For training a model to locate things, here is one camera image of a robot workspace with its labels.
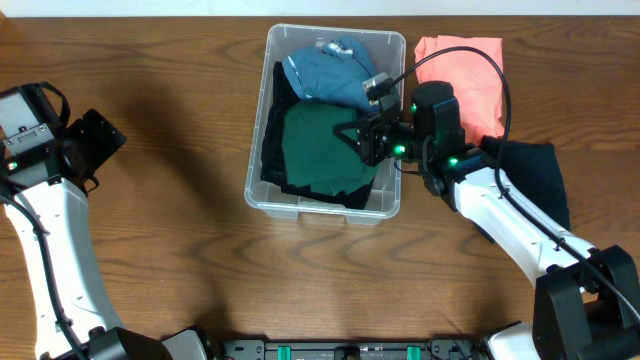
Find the dark green garment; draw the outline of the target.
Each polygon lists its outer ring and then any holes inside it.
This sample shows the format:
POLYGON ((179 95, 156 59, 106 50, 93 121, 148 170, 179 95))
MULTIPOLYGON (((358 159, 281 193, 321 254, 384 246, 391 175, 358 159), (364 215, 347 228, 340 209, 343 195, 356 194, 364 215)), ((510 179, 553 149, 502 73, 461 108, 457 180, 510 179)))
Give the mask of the dark green garment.
POLYGON ((282 138, 288 183, 330 196, 351 194, 370 184, 379 168, 362 163, 333 134, 334 126, 356 119, 354 109, 326 103, 299 102, 289 108, 282 138))

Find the blue shirt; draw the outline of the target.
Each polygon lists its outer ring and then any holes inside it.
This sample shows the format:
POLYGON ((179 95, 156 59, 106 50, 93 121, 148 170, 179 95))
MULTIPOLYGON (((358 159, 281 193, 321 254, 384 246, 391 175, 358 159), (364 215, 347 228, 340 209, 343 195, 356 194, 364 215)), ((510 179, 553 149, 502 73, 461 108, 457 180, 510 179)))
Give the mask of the blue shirt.
POLYGON ((351 37, 331 40, 321 47, 300 48, 282 61, 284 74, 303 101, 331 103, 376 112, 363 83, 378 74, 368 50, 351 37))

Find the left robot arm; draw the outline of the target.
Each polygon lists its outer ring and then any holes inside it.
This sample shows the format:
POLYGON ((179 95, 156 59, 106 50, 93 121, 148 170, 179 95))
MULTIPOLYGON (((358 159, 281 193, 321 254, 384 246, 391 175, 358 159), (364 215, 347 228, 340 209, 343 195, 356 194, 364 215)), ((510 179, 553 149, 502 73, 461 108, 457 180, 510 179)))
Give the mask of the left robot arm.
POLYGON ((164 340, 126 329, 107 295, 89 230, 88 183, 127 139, 99 112, 70 119, 48 82, 1 94, 1 202, 25 257, 39 359, 210 359, 203 331, 164 340))

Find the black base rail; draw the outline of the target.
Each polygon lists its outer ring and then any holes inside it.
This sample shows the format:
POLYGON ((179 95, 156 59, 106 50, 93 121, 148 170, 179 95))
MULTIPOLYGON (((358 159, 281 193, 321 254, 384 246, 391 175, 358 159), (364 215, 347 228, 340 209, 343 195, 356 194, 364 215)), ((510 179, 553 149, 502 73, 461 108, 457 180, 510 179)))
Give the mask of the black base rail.
POLYGON ((426 342, 272 342, 233 340, 222 344, 224 359, 234 360, 479 360, 489 359, 469 339, 426 342))

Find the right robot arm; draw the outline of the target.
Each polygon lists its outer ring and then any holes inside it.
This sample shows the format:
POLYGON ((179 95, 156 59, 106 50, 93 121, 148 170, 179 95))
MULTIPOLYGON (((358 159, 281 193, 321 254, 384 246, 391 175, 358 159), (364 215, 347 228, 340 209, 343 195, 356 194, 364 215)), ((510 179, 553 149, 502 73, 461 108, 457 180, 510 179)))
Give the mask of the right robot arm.
POLYGON ((618 246, 600 250, 573 235, 523 195, 496 159, 465 141, 458 101, 446 82, 419 86, 413 120, 400 119, 395 80, 363 84, 378 112, 337 125, 360 160, 417 164, 429 192, 473 222, 535 288, 532 323, 486 336, 476 359, 630 359, 639 353, 639 279, 618 246))

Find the black velvet garment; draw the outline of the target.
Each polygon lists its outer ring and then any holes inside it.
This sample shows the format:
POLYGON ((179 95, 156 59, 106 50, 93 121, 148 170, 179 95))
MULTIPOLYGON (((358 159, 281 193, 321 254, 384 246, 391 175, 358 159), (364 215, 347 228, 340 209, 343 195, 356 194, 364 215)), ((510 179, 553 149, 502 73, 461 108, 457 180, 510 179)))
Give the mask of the black velvet garment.
POLYGON ((368 202, 373 182, 360 186, 350 194, 344 191, 336 194, 313 192, 310 185, 290 185, 287 180, 282 139, 285 128, 285 114, 300 99, 292 89, 284 73, 283 65, 277 61, 272 71, 272 105, 269 109, 267 125, 262 140, 260 179, 279 186, 288 195, 295 195, 325 203, 340 204, 347 208, 363 210, 368 202))

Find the clear plastic storage bin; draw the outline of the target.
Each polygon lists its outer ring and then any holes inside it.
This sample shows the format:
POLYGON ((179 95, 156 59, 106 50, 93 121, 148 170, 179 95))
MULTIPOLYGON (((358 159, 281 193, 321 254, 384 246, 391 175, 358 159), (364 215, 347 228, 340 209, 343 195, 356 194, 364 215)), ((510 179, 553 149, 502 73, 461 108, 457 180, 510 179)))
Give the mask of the clear plastic storage bin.
POLYGON ((320 47, 343 36, 353 38, 363 45, 377 70, 392 77, 397 77, 405 71, 406 40, 398 32, 286 23, 276 24, 268 31, 244 197, 247 204, 272 218, 296 220, 302 213, 315 213, 340 215, 345 217, 349 224, 377 225, 394 217, 400 209, 401 173, 390 159, 381 163, 372 183, 368 202, 362 210, 285 194, 278 186, 260 178, 262 141, 273 100, 274 64, 284 60, 289 53, 298 48, 311 45, 320 47))

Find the coral pink shirt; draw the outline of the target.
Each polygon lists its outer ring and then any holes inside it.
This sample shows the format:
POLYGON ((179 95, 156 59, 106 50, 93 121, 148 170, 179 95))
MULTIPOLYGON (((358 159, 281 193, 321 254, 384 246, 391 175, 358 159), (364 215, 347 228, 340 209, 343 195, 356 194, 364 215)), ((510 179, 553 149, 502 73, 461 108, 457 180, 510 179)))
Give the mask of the coral pink shirt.
MULTIPOLYGON (((414 49, 415 60, 446 48, 468 46, 481 50, 496 65, 503 65, 500 38, 438 35, 423 37, 414 49)), ((440 55, 416 70, 420 83, 444 81, 452 85, 459 102, 460 120, 465 141, 479 145, 483 138, 501 137, 502 82, 486 58, 469 51, 455 51, 440 55)))

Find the navy garment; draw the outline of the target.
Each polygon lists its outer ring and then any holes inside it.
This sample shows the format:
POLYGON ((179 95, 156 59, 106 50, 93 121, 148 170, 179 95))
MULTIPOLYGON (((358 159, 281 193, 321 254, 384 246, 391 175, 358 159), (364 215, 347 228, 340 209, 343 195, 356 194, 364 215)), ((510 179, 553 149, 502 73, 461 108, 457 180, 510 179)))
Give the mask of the navy garment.
POLYGON ((568 199, 553 144, 508 141, 501 169, 532 203, 571 230, 568 199))

